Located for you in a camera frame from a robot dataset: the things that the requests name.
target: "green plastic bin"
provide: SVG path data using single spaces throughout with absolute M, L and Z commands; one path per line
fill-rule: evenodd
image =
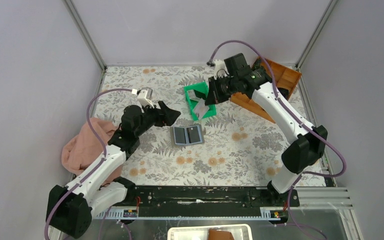
M 188 90 L 197 90 L 197 91 L 199 91 L 201 93 L 204 93 L 206 96 L 208 96 L 208 86 L 207 86 L 207 83 L 203 81 L 203 82 L 200 82 L 200 83 L 197 83 L 197 84 L 185 86 L 183 88 L 183 90 L 184 90 L 184 95 L 186 96 L 186 101 L 189 104 L 189 109 L 190 109 L 190 114 L 192 115 L 192 119 L 194 121 L 198 121 L 198 117 L 194 113 L 194 108 L 198 104 L 198 102 L 191 101 L 189 99 Z M 214 115 L 216 115 L 216 105 L 214 105 L 214 104 L 213 105 L 209 105 L 209 110 L 206 112 L 206 114 L 204 115 L 203 119 L 211 117 L 211 116 L 214 116 Z

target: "pink cloth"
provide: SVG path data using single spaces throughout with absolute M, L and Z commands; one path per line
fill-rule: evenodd
M 110 140 L 117 129 L 112 122 L 96 117 L 92 117 L 90 122 L 104 143 Z M 92 132 L 88 123 L 85 123 L 81 127 L 80 133 L 71 139 L 62 149 L 62 165 L 71 173 L 79 175 L 97 159 L 102 151 L 102 145 Z M 115 178 L 120 177 L 122 169 L 122 166 L 117 167 L 102 184 L 110 183 Z

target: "white wall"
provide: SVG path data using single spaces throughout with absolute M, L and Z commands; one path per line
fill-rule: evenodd
M 0 239 L 43 239 L 100 69 L 61 0 L 0 0 Z
M 384 239 L 384 1 L 341 1 L 302 72 L 318 120 L 348 160 L 338 181 L 363 235 Z
M 231 39 L 279 63 L 295 63 L 329 0 L 74 0 L 108 65 L 205 64 Z M 243 52 L 230 44 L 224 59 Z

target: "tabletop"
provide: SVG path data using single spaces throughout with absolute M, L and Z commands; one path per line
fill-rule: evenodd
M 137 185 L 266 186 L 282 167 L 288 142 L 280 128 L 230 102 L 216 105 L 217 114 L 194 122 L 183 87 L 207 82 L 214 71 L 203 66 L 109 67 L 101 91 L 114 88 L 153 89 L 152 99 L 164 101 L 181 115 L 174 126 L 201 124 L 203 144 L 172 145 L 169 127 L 152 127 L 123 164 L 122 177 Z M 299 91 L 289 99 L 303 116 Z M 97 101 L 94 116 L 120 123 L 123 110 L 139 105 L 129 92 L 110 92 Z M 320 163 L 310 171 L 321 173 Z M 323 177 L 303 175 L 298 186 L 325 186 Z

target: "white tray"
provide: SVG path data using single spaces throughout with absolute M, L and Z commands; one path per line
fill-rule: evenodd
M 217 229 L 231 232 L 234 240 L 253 240 L 248 224 L 172 227 L 168 230 L 168 240 L 208 240 L 208 230 Z

